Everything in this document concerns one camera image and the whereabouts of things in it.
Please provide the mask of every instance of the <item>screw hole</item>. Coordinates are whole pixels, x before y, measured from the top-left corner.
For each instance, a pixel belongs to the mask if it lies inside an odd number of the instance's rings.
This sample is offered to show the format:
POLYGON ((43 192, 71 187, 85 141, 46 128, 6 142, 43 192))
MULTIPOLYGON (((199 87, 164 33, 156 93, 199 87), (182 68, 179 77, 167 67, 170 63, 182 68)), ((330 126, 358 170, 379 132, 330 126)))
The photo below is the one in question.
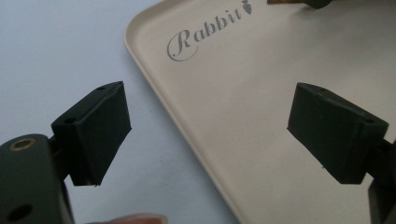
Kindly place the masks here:
POLYGON ((76 119, 75 119, 75 118, 66 119, 66 120, 64 121, 65 124, 71 124, 71 123, 74 123, 74 122, 76 122, 76 119))
POLYGON ((21 139, 17 142, 14 142, 9 149, 11 149, 12 151, 21 151, 24 150, 28 147, 31 147, 33 144, 35 143, 35 139, 34 138, 24 138, 21 139))
POLYGON ((27 216, 32 212, 33 206, 29 203, 21 205, 8 214, 8 221, 16 222, 27 216))

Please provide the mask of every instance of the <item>white table surface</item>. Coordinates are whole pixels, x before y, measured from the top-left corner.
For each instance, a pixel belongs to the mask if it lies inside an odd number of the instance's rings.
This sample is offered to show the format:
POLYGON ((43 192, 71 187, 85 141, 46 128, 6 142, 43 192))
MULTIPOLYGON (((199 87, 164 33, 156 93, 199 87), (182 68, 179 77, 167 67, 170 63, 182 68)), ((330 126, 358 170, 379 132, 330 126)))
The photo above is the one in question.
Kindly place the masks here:
POLYGON ((133 129, 102 186, 66 178, 77 223, 152 212, 171 224, 236 223, 123 44, 158 0, 0 1, 0 143, 51 123, 94 88, 123 80, 133 129))

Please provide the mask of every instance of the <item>rabbit logo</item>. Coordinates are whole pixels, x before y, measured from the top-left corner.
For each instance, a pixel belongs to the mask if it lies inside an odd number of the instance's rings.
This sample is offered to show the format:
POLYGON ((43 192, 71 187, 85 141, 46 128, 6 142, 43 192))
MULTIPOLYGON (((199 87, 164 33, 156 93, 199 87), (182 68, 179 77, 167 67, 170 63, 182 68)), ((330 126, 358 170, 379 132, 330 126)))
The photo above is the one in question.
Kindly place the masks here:
POLYGON ((242 3, 242 6, 239 5, 234 10, 227 9, 210 20, 204 20, 198 28, 184 29, 173 35, 167 45, 168 57, 175 62, 185 62, 195 56, 199 45, 209 37, 229 29, 228 27, 240 22, 245 16, 251 15, 251 4, 248 0, 242 0, 242 3))

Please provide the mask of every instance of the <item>black plastic bracket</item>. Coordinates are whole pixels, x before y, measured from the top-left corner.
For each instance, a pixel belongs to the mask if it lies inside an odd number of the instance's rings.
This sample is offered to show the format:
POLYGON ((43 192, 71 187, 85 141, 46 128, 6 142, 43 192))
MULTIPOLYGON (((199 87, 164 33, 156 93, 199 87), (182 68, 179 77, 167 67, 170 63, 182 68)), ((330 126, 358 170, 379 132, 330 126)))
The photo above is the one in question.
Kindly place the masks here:
POLYGON ((99 87, 52 123, 0 146, 0 223, 74 223, 63 180, 100 185, 131 121, 122 82, 99 87))
POLYGON ((324 88, 298 83, 288 130, 341 184, 366 173, 372 223, 396 223, 396 149, 384 139, 388 124, 324 88))
POLYGON ((321 9, 330 4, 332 0, 301 0, 301 2, 309 5, 314 9, 321 9))

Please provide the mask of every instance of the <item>dark object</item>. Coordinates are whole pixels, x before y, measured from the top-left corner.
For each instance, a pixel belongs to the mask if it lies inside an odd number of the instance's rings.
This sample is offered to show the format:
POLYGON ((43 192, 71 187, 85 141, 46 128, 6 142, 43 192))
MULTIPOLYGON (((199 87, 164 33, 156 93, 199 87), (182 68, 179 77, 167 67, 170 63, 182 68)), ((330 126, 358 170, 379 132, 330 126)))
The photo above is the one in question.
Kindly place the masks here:
POLYGON ((314 9, 321 9, 323 7, 326 7, 330 4, 331 1, 332 0, 301 0, 302 3, 305 3, 314 9))
POLYGON ((372 223, 396 223, 395 146, 383 139, 388 124, 321 87, 298 83, 289 131, 341 184, 360 184, 366 173, 372 223))
POLYGON ((120 144, 131 130, 122 82, 100 87, 52 123, 66 150, 76 186, 100 185, 120 144))
POLYGON ((0 223, 73 223, 63 180, 100 185, 131 130, 122 82, 92 91, 52 124, 0 146, 0 223))
POLYGON ((267 0, 267 4, 301 3, 300 0, 267 0))

